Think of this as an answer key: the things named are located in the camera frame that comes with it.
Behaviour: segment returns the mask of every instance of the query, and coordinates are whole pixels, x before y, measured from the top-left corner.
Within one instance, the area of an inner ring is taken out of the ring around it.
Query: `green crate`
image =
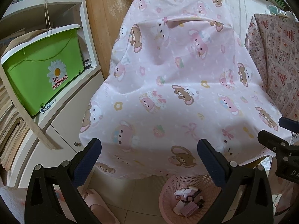
[[[40,34],[8,51],[1,58],[4,71],[19,101],[35,115],[84,67],[77,30],[72,24]]]

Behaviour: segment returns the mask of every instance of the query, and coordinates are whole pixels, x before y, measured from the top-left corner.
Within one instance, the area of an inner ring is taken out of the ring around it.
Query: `patterned fabric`
[[[80,139],[101,140],[96,165],[118,178],[206,174],[202,138],[246,164],[272,154],[259,131],[291,139],[264,90],[224,0],[134,0]]]
[[[281,16],[255,14],[248,34],[249,54],[266,92],[283,116],[299,120],[299,23]]]

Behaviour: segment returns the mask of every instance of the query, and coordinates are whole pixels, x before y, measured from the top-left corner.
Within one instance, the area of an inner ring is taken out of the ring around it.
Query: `pink fabric cover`
[[[205,174],[202,138],[249,163],[272,153],[259,131],[291,139],[264,90],[224,0],[134,0],[80,139],[101,140],[96,165],[118,178]]]

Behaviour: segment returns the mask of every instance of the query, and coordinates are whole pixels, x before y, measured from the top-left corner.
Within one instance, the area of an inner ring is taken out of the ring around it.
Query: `white cabinet door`
[[[46,130],[46,136],[57,149],[50,150],[40,141],[37,143],[24,169],[19,183],[20,188],[28,188],[32,171],[36,165],[41,164],[44,168],[57,167],[64,160],[71,161],[76,155],[76,152],[62,139],[51,125]]]
[[[76,152],[82,151],[84,148],[79,139],[84,113],[90,99],[103,82],[102,72],[99,72],[65,105],[51,123]]]

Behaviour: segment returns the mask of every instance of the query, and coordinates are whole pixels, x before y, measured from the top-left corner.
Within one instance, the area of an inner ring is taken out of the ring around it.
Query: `pink slipper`
[[[120,224],[97,191],[86,190],[83,199],[102,224]]]

